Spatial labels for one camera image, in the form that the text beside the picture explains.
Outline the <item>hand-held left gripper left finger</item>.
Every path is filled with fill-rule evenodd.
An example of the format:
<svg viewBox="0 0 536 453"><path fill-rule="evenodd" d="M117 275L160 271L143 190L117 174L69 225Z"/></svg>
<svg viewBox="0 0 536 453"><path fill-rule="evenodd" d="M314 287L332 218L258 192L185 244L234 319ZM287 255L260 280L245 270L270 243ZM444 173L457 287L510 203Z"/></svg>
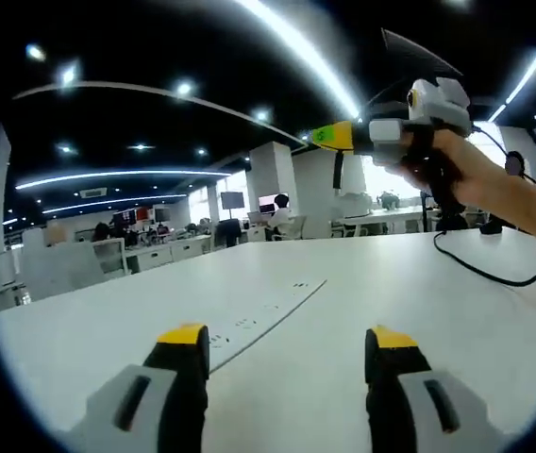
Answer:
<svg viewBox="0 0 536 453"><path fill-rule="evenodd" d="M128 365L88 398L66 444L73 452L199 452L208 379L208 327L167 331L143 364Z"/></svg>

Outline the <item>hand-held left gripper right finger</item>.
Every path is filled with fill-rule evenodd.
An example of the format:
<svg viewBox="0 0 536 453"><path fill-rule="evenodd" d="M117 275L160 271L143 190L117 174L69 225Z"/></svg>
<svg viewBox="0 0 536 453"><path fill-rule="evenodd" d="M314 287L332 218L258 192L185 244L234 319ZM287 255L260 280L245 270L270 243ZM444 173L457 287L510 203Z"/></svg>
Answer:
<svg viewBox="0 0 536 453"><path fill-rule="evenodd" d="M378 325L365 334L365 400L374 452L491 452L483 400L430 367L408 335Z"/></svg>

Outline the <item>person's right hand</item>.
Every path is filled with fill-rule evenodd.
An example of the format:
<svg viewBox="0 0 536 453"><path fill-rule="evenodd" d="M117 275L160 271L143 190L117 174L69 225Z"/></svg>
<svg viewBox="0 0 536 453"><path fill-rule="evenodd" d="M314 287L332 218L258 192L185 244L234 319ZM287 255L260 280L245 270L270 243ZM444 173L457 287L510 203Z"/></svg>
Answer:
<svg viewBox="0 0 536 453"><path fill-rule="evenodd" d="M437 130L432 146L461 172L461 179L453 185L457 200L465 206L493 210L494 192L508 183L506 171L450 130Z"/></svg>

